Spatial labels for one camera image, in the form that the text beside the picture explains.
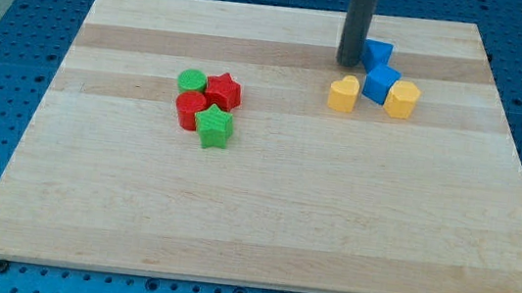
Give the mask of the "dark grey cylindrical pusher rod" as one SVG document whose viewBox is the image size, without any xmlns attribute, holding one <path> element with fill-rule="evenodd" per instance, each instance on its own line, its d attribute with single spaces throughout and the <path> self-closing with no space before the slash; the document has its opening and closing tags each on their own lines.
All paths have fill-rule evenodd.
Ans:
<svg viewBox="0 0 522 293">
<path fill-rule="evenodd" d="M 337 49 L 340 66 L 354 67 L 360 61 L 377 0 L 351 0 Z"/>
</svg>

